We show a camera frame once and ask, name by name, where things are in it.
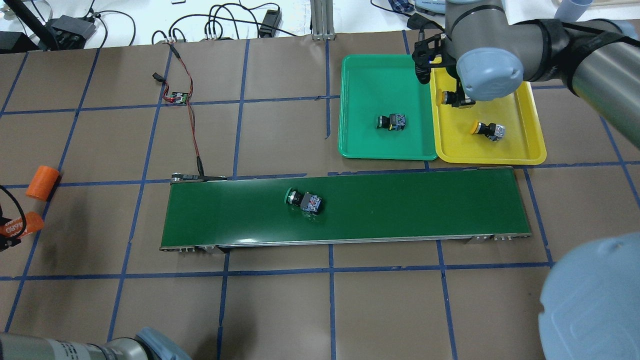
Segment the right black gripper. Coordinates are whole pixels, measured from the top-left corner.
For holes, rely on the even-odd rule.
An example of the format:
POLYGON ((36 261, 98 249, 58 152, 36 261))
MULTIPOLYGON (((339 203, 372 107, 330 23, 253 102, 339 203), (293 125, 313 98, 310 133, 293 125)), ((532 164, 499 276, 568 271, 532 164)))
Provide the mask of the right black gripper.
POLYGON ((444 68, 451 78, 458 79, 457 60, 448 53, 447 40, 448 35, 443 31, 429 38, 423 30, 418 32, 411 58, 414 63, 414 73, 420 84, 429 84, 432 70, 438 68, 444 68))

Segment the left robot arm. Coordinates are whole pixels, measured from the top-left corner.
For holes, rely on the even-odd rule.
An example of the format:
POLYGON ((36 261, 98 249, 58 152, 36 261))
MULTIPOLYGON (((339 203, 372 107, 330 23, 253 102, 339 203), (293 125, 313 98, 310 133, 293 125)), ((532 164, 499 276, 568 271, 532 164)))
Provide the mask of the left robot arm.
POLYGON ((149 326, 133 337, 106 344, 60 341, 53 338, 3 332, 2 360, 190 360, 190 356, 163 333, 149 326))

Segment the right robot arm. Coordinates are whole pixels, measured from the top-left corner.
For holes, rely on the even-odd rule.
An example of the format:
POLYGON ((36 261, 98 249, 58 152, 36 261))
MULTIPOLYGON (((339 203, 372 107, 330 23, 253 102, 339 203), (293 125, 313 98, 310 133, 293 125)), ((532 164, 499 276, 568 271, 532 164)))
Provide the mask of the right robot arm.
MULTIPOLYGON (((457 89, 445 104, 493 101, 523 82, 562 80, 569 91, 639 146, 639 36, 608 19, 556 14, 510 24, 500 0, 447 0, 445 29, 414 44, 416 77, 445 68, 457 89)), ((592 240, 550 270, 539 337, 547 360, 639 358, 639 233, 592 240)))

